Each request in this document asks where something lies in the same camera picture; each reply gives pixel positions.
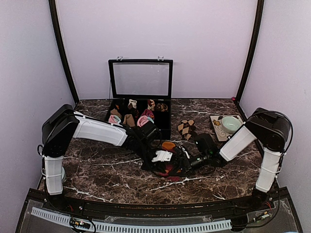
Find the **maroon purple orange striped sock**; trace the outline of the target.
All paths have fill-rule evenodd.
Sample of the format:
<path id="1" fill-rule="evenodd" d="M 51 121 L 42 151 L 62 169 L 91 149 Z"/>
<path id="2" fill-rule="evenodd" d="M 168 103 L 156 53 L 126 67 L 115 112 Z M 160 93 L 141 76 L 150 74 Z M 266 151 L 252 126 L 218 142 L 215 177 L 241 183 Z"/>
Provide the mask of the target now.
<path id="1" fill-rule="evenodd" d="M 175 143 L 165 141 L 162 143 L 161 148 L 162 150 L 167 150 L 168 152 L 171 152 L 173 154 L 173 157 L 176 155 L 176 152 L 174 148 L 176 147 Z M 166 179 L 169 179 L 172 182 L 179 182 L 181 181 L 181 178 L 179 175 L 173 175 L 173 170 L 177 168 L 177 165 L 174 165 L 172 162 L 171 163 L 162 163 L 165 166 L 165 172 L 159 172 L 158 176 L 159 177 L 164 177 Z"/>

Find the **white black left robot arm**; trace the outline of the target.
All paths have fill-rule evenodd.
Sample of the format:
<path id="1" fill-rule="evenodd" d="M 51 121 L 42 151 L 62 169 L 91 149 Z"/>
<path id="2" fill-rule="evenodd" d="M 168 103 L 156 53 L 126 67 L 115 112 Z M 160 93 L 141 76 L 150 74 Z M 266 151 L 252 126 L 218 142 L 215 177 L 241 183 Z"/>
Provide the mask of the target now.
<path id="1" fill-rule="evenodd" d="M 136 153 L 147 169 L 151 167 L 152 142 L 161 138 L 157 126 L 148 121 L 142 127 L 114 124 L 85 116 L 69 104 L 60 107 L 42 126 L 42 144 L 37 147 L 43 157 L 43 175 L 49 203 L 57 211 L 69 207 L 63 197 L 62 161 L 73 138 L 83 138 L 124 147 Z"/>

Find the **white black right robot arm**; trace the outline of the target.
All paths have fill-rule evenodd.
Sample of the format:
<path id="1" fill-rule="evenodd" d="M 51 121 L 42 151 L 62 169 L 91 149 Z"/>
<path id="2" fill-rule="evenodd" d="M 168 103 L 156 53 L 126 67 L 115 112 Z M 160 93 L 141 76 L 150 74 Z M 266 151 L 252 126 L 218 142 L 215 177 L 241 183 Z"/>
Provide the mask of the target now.
<path id="1" fill-rule="evenodd" d="M 202 133 L 194 141 L 199 150 L 196 156 L 187 156 L 181 149 L 179 161 L 185 173 L 205 165 L 224 167 L 251 143 L 262 147 L 262 163 L 254 190 L 258 191 L 248 199 L 248 207 L 259 210 L 267 202 L 268 193 L 275 178 L 281 171 L 283 158 L 292 142 L 294 128 L 290 119 L 283 113 L 257 108 L 219 149 L 210 134 Z"/>

